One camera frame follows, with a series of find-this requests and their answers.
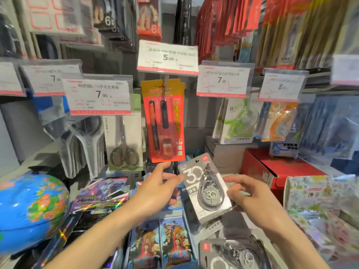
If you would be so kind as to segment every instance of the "left hand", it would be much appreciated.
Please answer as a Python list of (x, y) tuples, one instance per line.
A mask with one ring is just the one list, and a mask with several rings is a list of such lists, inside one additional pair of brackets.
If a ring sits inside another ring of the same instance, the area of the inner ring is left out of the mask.
[(159, 212), (171, 199), (173, 190), (182, 182), (182, 175), (164, 173), (171, 162), (159, 163), (153, 173), (145, 179), (126, 205), (131, 205), (133, 212), (143, 221)]

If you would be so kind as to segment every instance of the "finger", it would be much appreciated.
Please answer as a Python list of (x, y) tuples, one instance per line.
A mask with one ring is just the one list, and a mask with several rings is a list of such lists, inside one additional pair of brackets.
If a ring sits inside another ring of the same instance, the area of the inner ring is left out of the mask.
[(228, 175), (223, 178), (225, 182), (240, 183), (246, 189), (253, 189), (256, 185), (256, 180), (247, 175)]
[(166, 183), (162, 185), (165, 191), (173, 193), (174, 188), (181, 184), (183, 180), (183, 175), (177, 175), (176, 177), (172, 177)]
[(171, 179), (171, 178), (174, 178), (174, 177), (177, 177), (175, 174), (170, 174), (170, 173), (163, 173), (162, 174), (162, 179), (163, 180), (168, 180), (168, 179)]
[(231, 191), (246, 191), (246, 192), (248, 192), (248, 189), (246, 189), (246, 187), (244, 187), (243, 185), (241, 185), (239, 183), (230, 185), (228, 187), (228, 190), (231, 190)]
[(241, 205), (242, 207), (244, 207), (243, 204), (244, 204), (245, 200), (247, 198), (251, 198), (249, 196), (242, 194), (240, 191), (235, 191), (232, 189), (227, 191), (227, 195), (230, 199), (232, 199), (234, 202)]
[(151, 178), (152, 179), (157, 179), (158, 181), (161, 181), (162, 183), (162, 173), (163, 170), (170, 167), (171, 162), (167, 161), (164, 163), (158, 163), (156, 168), (153, 170), (152, 174), (151, 174)]

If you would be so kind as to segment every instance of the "blue globe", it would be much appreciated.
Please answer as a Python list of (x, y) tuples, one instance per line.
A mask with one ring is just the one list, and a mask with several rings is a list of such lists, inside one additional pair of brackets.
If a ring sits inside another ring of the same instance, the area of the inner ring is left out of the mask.
[(27, 249), (63, 222), (69, 191), (56, 177), (26, 174), (0, 183), (0, 256)]

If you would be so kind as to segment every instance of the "right hand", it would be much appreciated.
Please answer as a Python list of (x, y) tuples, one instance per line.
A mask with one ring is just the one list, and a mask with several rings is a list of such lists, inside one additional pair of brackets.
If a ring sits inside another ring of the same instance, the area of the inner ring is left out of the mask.
[(235, 182), (227, 191), (228, 197), (239, 204), (270, 239), (283, 235), (284, 230), (294, 224), (266, 183), (246, 175), (229, 175), (223, 180)]

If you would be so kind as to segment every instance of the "price tag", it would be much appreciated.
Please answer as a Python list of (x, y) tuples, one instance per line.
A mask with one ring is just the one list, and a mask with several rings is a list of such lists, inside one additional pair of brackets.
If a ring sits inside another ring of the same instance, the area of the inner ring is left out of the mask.
[(131, 114), (127, 81), (63, 80), (71, 115)]
[(26, 96), (11, 62), (0, 62), (0, 95)]
[(35, 96), (65, 95), (62, 73), (81, 73), (78, 65), (22, 65)]
[(140, 40), (137, 70), (175, 75), (199, 75), (198, 48)]
[(331, 84), (359, 86), (359, 55), (334, 55)]
[(245, 98), (250, 70), (241, 67), (200, 65), (197, 95)]
[(259, 100), (267, 102), (298, 102), (305, 80), (305, 75), (266, 73)]

